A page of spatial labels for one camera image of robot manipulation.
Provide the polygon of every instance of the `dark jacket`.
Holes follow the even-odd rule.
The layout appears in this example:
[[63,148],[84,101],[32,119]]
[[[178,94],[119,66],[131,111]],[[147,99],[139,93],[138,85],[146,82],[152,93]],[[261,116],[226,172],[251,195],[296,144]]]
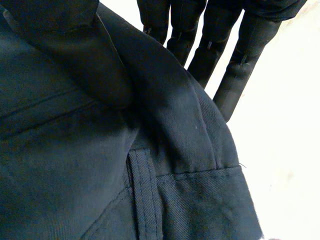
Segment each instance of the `dark jacket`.
[[98,12],[132,79],[123,110],[86,95],[0,17],[0,239],[260,239],[212,100],[155,40]]

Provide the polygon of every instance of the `white floor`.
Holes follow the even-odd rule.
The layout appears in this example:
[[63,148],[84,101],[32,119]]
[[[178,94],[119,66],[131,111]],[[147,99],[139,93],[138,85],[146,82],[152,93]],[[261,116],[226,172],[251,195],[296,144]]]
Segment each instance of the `white floor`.
[[[102,2],[142,29],[135,0]],[[239,25],[240,20],[206,88],[211,97]],[[186,66],[200,38],[201,31]],[[319,104],[320,1],[308,0],[265,48],[228,124],[266,239],[320,240]]]

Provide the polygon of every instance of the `stitching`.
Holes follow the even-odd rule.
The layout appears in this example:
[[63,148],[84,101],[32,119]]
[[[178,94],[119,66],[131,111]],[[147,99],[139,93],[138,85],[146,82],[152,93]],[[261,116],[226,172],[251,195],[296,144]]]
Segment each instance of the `stitching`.
[[[241,175],[241,173],[240,172],[238,172],[238,173],[234,173],[234,174],[226,174],[226,175],[221,175],[221,176],[197,176],[197,177],[188,177],[188,176],[186,176],[186,177],[182,177],[182,178],[180,178],[180,179],[176,179],[175,178],[175,176],[173,175],[173,176],[171,176],[171,177],[169,177],[170,179],[174,179],[174,181],[176,181],[176,182],[178,182],[178,181],[183,181],[183,180],[187,180],[187,179],[189,179],[189,180],[194,180],[194,179],[206,179],[206,178],[209,178],[209,179],[218,179],[218,178],[228,178],[228,177],[233,177],[233,176],[238,176],[238,175]],[[165,183],[165,181],[167,181],[168,179],[166,178],[166,179],[159,179],[158,177],[157,177],[157,183],[158,184],[163,184],[163,183]]]
[[92,110],[94,107],[97,107],[99,106],[99,103],[98,102],[95,102],[94,100],[91,100],[89,102],[87,102],[85,105],[82,105],[72,111],[69,111],[69,112],[66,112],[66,113],[62,113],[54,118],[51,118],[49,119],[48,121],[45,121],[45,122],[40,122],[36,125],[33,125],[31,127],[26,127],[26,128],[23,128],[21,130],[17,130],[17,131],[14,131],[12,133],[9,133],[9,134],[6,134],[4,137],[1,137],[0,139],[5,141],[5,140],[8,140],[14,136],[17,136],[19,134],[22,134],[24,132],[27,132],[27,131],[30,131],[30,130],[33,130],[33,129],[37,129],[39,127],[45,127],[45,126],[53,126],[55,124],[58,124],[60,123],[62,120],[65,120],[67,118],[69,118],[70,116],[73,116],[73,115],[77,115],[77,114],[81,114],[83,113],[85,110]]
[[13,115],[13,114],[15,114],[17,112],[21,112],[22,110],[34,107],[34,106],[36,106],[38,104],[41,104],[43,102],[46,102],[46,101],[48,101],[50,99],[54,99],[56,97],[60,97],[60,96],[75,92],[76,90],[78,90],[77,87],[72,87],[72,88],[70,88],[68,90],[65,90],[65,91],[54,92],[53,95],[50,95],[50,96],[45,96],[45,97],[41,97],[41,98],[32,99],[31,103],[28,104],[28,105],[27,104],[26,105],[22,105],[21,107],[17,107],[17,108],[14,108],[11,111],[5,112],[2,116],[0,116],[0,119],[9,117],[9,116],[11,116],[11,115]]
[[158,234],[157,234],[158,233],[158,220],[157,220],[157,213],[156,213],[156,201],[155,201],[153,184],[152,184],[152,179],[151,179],[150,165],[149,165],[149,160],[148,160],[148,156],[147,156],[147,151],[143,151],[143,152],[144,152],[146,164],[147,164],[148,171],[149,171],[149,179],[150,179],[152,202],[153,202],[153,212],[154,212],[154,218],[155,218],[155,237],[158,239]]
[[[134,151],[134,154],[135,154],[135,160],[138,161],[138,155],[137,155],[137,151],[136,150]],[[138,179],[138,182],[139,182],[139,185],[140,185],[139,191],[140,191],[140,194],[141,194],[141,197],[142,197],[141,172],[140,172],[139,163],[137,163],[137,167],[138,167],[138,172],[139,172],[139,179]],[[145,239],[147,239],[147,221],[146,221],[146,210],[145,210],[145,205],[144,204],[142,204],[142,210],[143,210],[143,218],[144,218]]]

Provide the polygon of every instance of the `white background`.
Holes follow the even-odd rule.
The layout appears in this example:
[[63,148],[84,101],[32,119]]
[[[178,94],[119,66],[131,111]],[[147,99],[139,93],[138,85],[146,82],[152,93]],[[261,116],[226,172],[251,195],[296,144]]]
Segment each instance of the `white background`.
[[[143,29],[136,0],[101,2]],[[237,42],[240,20],[206,88],[211,97]],[[198,31],[186,67],[200,38]],[[265,48],[228,123],[266,239],[320,240],[319,105],[320,1],[308,0]]]

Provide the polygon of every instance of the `dark fabric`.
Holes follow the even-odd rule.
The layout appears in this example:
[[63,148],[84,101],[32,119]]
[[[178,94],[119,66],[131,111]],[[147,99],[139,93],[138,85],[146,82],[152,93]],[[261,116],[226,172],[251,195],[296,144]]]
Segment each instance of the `dark fabric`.
[[148,149],[133,150],[128,155],[132,171],[139,240],[162,238],[160,198],[156,172]]
[[0,0],[24,28],[64,32],[92,24],[98,0]]
[[98,13],[133,82],[127,109],[87,96],[0,17],[0,239],[141,239],[144,208],[154,239],[258,240],[217,107],[155,40]]
[[275,21],[294,18],[307,0],[243,0],[244,9],[254,15]]
[[92,98],[111,108],[132,103],[131,81],[99,16],[91,26],[61,33],[25,29],[9,11],[3,15],[16,34],[52,57]]

